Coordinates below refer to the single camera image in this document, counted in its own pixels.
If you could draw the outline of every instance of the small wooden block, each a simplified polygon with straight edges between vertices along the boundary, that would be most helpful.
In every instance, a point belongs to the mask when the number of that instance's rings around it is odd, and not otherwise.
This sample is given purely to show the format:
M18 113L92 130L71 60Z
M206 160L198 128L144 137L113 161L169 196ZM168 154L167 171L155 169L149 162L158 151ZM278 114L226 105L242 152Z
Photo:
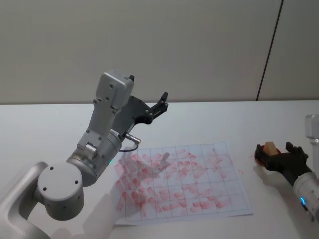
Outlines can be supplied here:
M269 156L274 156L274 155L278 154L274 142L266 142L263 150Z

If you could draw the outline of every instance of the table surface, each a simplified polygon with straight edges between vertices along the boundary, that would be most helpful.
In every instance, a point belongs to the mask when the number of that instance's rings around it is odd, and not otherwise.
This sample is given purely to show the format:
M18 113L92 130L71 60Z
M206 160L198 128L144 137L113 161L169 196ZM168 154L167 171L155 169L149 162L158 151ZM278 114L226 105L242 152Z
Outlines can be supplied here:
M168 111L151 125L138 125L132 134L142 148L229 143L232 159L253 208L253 215L215 220L115 228L113 239L312 239L319 226L311 223L292 187L276 172L256 166L256 144L273 141L284 151L286 141L312 150L305 137L304 118L318 113L319 101L170 103ZM92 105L0 106L0 190L24 165L64 161L86 129ZM84 189L85 205L76 218L58 222L38 204L29 221L52 239L103 238L108 220L111 169Z

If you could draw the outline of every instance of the grid paper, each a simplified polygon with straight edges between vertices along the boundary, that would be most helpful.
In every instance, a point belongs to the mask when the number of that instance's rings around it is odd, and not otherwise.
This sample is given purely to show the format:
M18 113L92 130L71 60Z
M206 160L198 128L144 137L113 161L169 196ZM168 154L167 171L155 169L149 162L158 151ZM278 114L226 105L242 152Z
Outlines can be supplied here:
M226 142L118 153L117 225L251 214Z

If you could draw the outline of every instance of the white wall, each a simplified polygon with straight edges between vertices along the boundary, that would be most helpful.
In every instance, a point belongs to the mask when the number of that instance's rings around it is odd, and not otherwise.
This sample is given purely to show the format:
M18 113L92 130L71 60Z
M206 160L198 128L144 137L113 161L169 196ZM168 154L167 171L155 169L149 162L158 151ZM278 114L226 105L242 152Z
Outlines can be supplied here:
M286 0L261 100L319 99L319 1Z
M91 102L109 69L135 74L145 101L254 100L279 5L2 0L0 104Z

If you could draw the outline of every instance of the cable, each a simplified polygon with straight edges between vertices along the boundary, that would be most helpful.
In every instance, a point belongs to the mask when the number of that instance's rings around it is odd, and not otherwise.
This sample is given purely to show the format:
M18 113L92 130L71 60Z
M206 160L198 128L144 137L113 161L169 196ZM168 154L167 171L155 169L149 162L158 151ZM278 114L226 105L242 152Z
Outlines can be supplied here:
M263 76L261 77L261 82L260 82L260 85L259 85L256 101L258 101L258 99L259 99L259 93L260 93L260 90L261 90L261 85L263 84L263 81L264 81L264 77L265 77L265 73L266 73L266 69L267 69L267 65L268 65L268 61L269 61L269 57L270 57L270 52L271 52L271 49L273 47L273 43L274 43L274 39L275 39L275 35L276 35L276 30L277 30L277 26L278 26L278 22L279 22L279 17L280 17L280 14L281 14L281 9L283 8L283 4L284 4L284 0L281 0L281 4L280 4L279 11L278 11L278 16L277 16L277 21L276 21L276 25L275 25L275 29L274 29L274 33L273 33L273 38L271 39L271 43L270 43L270 47L269 47L269 51L268 51L268 56L267 56L267 60L266 60L266 64L265 64L265 68L264 68L264 72L263 72Z
M134 150L137 150L139 146L138 146L137 144L135 144L135 145L136 145L135 148L127 149L127 150L120 150L119 152L132 152L132 151L134 151Z

